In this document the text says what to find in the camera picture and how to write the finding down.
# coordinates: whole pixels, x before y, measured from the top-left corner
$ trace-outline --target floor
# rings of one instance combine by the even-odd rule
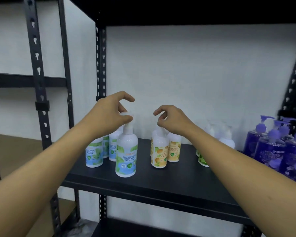
[[[0,175],[3,179],[42,151],[42,141],[0,135]],[[75,208],[75,202],[59,199],[60,219],[65,219]],[[26,237],[52,237],[53,225],[50,205],[44,211]]]

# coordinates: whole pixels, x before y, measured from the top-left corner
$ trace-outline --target hand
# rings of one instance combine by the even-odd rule
[[[185,137],[186,131],[195,125],[181,109],[173,105],[162,105],[153,114],[156,116],[163,111],[164,113],[159,116],[158,126],[164,127],[171,133]]]
[[[120,100],[125,99],[134,102],[135,99],[125,91],[119,91],[113,95],[99,99],[92,110],[82,119],[92,131],[94,139],[111,134],[123,124],[133,120],[130,115],[122,116],[120,112],[127,112]]]

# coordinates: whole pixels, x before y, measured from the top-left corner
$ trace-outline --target forearm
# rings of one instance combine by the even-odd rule
[[[0,237],[25,236],[92,141],[84,122],[0,181]]]
[[[267,237],[296,236],[296,183],[193,126],[187,139]]]

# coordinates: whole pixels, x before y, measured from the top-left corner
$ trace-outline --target white bottle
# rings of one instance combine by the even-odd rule
[[[153,137],[153,156],[151,164],[156,168],[164,168],[167,165],[169,140],[166,137],[164,128],[159,127],[156,135]]]
[[[123,127],[119,127],[116,131],[109,134],[109,160],[110,161],[116,161],[116,146],[117,146],[117,139],[120,134],[123,133]]]
[[[86,166],[90,168],[103,164],[103,137],[95,139],[86,148]]]
[[[133,133],[133,121],[124,125],[117,139],[115,173],[120,177],[131,177],[136,173],[138,138]]]
[[[181,150],[181,135],[176,135],[171,132],[167,134],[169,140],[168,160],[169,162],[178,162]]]
[[[103,136],[103,159],[109,157],[109,136]]]
[[[207,134],[215,137],[215,129],[214,129],[213,124],[208,122],[208,124],[205,128],[205,131]],[[203,156],[201,155],[201,153],[198,150],[196,150],[196,155],[198,157],[198,163],[200,163],[202,166],[209,167],[208,164],[206,163],[206,161],[204,160]]]
[[[219,139],[220,142],[224,143],[225,145],[228,145],[231,148],[235,148],[235,143],[232,140],[232,132],[231,132],[231,126],[227,125],[225,127],[225,132],[223,136]]]
[[[152,132],[152,135],[151,135],[151,143],[150,143],[150,157],[152,159],[152,156],[153,156],[153,137],[157,134],[157,130],[158,130],[159,126],[156,124],[156,127],[155,129],[153,130]]]

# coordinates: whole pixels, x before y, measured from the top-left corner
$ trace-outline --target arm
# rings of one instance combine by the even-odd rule
[[[193,124],[181,109],[163,105],[158,125],[186,137],[267,237],[296,236],[296,182],[228,147]]]
[[[0,237],[25,236],[87,145],[133,119],[119,115],[126,111],[121,99],[134,101],[125,92],[100,99],[57,142],[0,181]]]

